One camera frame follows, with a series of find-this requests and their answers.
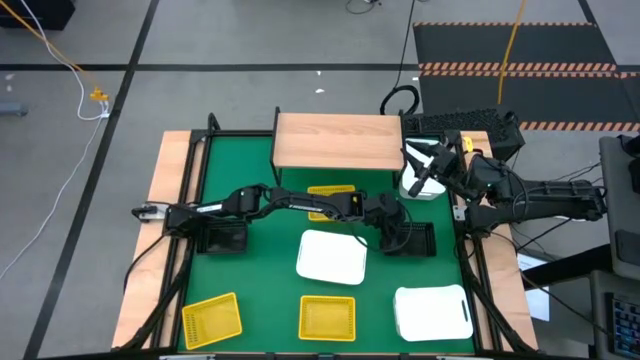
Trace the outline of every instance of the yellow basket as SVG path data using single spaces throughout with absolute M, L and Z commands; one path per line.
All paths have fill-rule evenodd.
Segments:
M 182 324 L 187 350 L 242 334 L 242 323 L 235 293 L 182 308 Z
M 336 193 L 341 192 L 352 192 L 356 191 L 356 187 L 353 185 L 329 185 L 329 186 L 310 186 L 307 189 L 307 193 L 314 195 L 324 195 L 329 196 Z M 330 222 L 328 217 L 320 214 L 320 213 L 309 213 L 309 220 L 314 222 Z
M 308 296 L 300 298 L 302 340 L 355 341 L 356 299 L 341 296 Z

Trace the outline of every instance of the black floor mat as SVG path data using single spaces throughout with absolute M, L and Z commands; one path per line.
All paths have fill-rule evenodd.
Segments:
M 471 76 L 468 73 L 424 71 L 420 77 L 424 113 L 495 106 L 498 72 L 488 72 L 487 76 L 486 72 L 471 72 Z M 502 104 L 516 112 L 523 122 L 521 128 L 604 130 L 622 128 L 627 123 L 632 128 L 637 122 L 617 73 L 598 74 L 601 77 L 593 73 L 549 72 L 507 75 Z
M 512 27 L 513 23 L 415 23 L 418 62 L 502 62 Z M 593 24 L 523 23 L 509 62 L 613 64 L 614 60 Z

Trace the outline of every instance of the warning stripe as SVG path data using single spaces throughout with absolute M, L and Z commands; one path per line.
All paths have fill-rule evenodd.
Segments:
M 417 21 L 413 26 L 513 26 L 513 24 L 513 22 Z M 593 26 L 593 24 L 589 22 L 522 22 L 519 26 Z
M 437 69 L 442 69 L 442 63 L 435 63 Z M 497 77 L 500 76 L 498 70 L 436 70 L 436 66 L 431 67 L 433 70 L 423 70 L 420 76 L 483 76 Z M 620 74 L 606 72 L 567 72 L 567 71 L 506 71 L 506 77 L 519 78 L 619 78 Z
M 422 70 L 500 70 L 499 62 L 428 62 L 420 64 Z M 608 63 L 508 63 L 507 71 L 616 71 L 615 64 Z
M 557 121 L 523 121 L 520 130 L 555 130 L 555 131 L 638 131 L 640 123 L 623 122 L 557 122 Z

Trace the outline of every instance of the gray floor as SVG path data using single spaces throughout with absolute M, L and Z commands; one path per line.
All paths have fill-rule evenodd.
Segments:
M 127 63 L 148 2 L 78 0 L 68 28 L 50 37 L 78 63 Z M 640 63 L 637 4 L 590 4 L 618 63 Z M 353 16 L 344 12 L 342 0 L 161 0 L 141 63 L 396 63 L 409 5 L 409 0 L 387 0 L 367 15 Z M 416 4 L 414 20 L 512 21 L 518 6 L 511 0 L 430 0 Z M 524 20 L 573 22 L 584 16 L 576 0 L 530 0 Z M 0 63 L 53 62 L 23 31 L 0 29 L 0 46 Z M 415 62 L 412 39 L 407 59 Z M 79 95 L 70 74 L 17 72 L 5 80 L 6 75 L 0 74 L 2 101 L 25 102 L 31 112 L 21 119 L 0 118 L 0 162 L 7 169 L 0 174 L 2 268 L 34 235 L 95 126 L 75 118 Z M 96 76 L 115 96 L 122 74 Z M 413 83 L 414 76 L 403 74 L 401 83 Z M 228 129 L 269 128 L 275 106 L 374 114 L 394 81 L 394 72 L 382 71 L 136 73 L 40 356 L 109 349 L 139 227 L 129 210 L 147 196 L 163 131 L 202 127 L 210 111 Z M 394 100 L 389 112 L 409 101 Z M 609 134 L 524 135 L 528 144 L 516 170 L 524 177 L 549 178 L 597 161 L 597 139 Z M 0 281 L 3 358 L 24 353 L 96 147 L 42 238 Z M 585 177 L 599 176 L 594 171 Z M 518 229 L 535 235 L 555 222 L 529 222 Z M 551 254 L 571 255 L 604 243 L 605 228 L 604 221 L 571 223 L 541 244 Z M 575 354 L 571 344 L 538 335 L 549 351 Z

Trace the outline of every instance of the robotic arm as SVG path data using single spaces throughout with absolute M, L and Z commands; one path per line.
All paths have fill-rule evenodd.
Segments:
M 586 180 L 523 180 L 504 162 L 481 154 L 473 157 L 465 171 L 463 158 L 443 145 L 411 146 L 433 161 L 425 165 L 405 152 L 417 178 L 409 195 L 416 196 L 429 178 L 440 182 L 467 202 L 464 228 L 469 234 L 486 237 L 500 224 L 553 216 L 596 221 L 606 213 L 600 188 Z M 481 204 L 483 198 L 491 206 Z
M 368 197 L 364 192 L 337 193 L 329 196 L 289 191 L 281 187 L 253 185 L 235 190 L 224 200 L 195 207 L 171 205 L 166 211 L 165 230 L 194 238 L 203 229 L 231 219 L 250 223 L 278 209 L 321 213 L 338 222 L 362 222 L 380 229 L 381 251 L 401 248 L 409 235 L 399 236 L 405 221 L 405 208 L 390 193 Z

